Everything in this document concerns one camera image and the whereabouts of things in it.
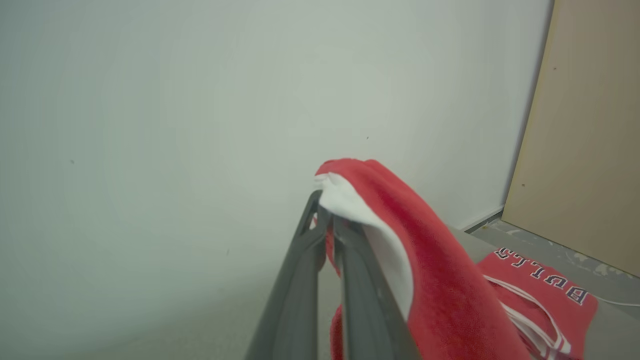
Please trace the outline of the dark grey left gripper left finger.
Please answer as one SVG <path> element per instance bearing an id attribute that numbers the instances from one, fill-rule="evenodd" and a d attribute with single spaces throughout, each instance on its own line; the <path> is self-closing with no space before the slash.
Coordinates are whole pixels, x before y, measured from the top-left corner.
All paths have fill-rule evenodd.
<path id="1" fill-rule="evenodd" d="M 320 206 L 321 191 L 309 196 L 286 251 L 247 360 L 318 358 L 318 273 L 326 261 L 331 216 Z"/>

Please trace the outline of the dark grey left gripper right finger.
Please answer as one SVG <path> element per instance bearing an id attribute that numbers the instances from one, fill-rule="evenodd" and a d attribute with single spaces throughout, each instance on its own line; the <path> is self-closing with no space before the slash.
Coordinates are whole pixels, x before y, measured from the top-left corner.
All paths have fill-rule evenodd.
<path id="1" fill-rule="evenodd" d="M 360 223 L 333 218 L 342 285 L 345 360 L 420 360 L 421 355 Z"/>

